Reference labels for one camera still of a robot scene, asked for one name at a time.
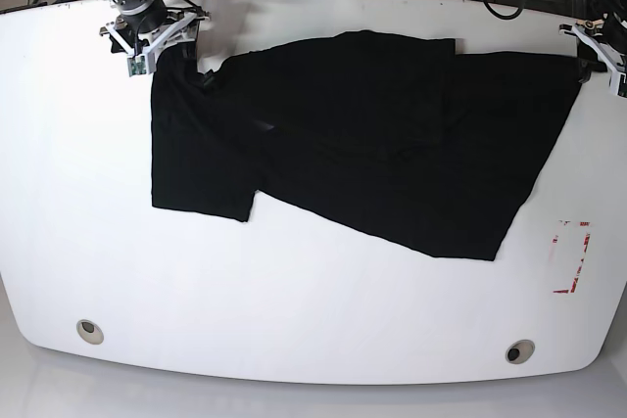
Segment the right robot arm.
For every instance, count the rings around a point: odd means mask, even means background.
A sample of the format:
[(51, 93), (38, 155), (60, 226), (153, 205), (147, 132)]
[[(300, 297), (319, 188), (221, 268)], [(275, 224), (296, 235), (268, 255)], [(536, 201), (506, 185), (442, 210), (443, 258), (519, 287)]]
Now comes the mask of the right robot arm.
[(182, 49), (186, 60), (197, 58), (200, 23), (209, 14), (192, 0), (105, 0), (117, 17), (100, 28), (109, 38), (111, 52), (126, 56), (128, 74), (151, 74), (161, 54)]

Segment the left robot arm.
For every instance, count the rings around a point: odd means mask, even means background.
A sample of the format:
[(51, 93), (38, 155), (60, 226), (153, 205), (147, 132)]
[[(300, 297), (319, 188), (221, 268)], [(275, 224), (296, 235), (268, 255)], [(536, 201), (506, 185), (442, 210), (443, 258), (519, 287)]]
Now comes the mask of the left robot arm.
[(606, 72), (609, 92), (626, 97), (626, 0), (583, 0), (583, 17), (558, 32), (576, 41), (582, 83)]

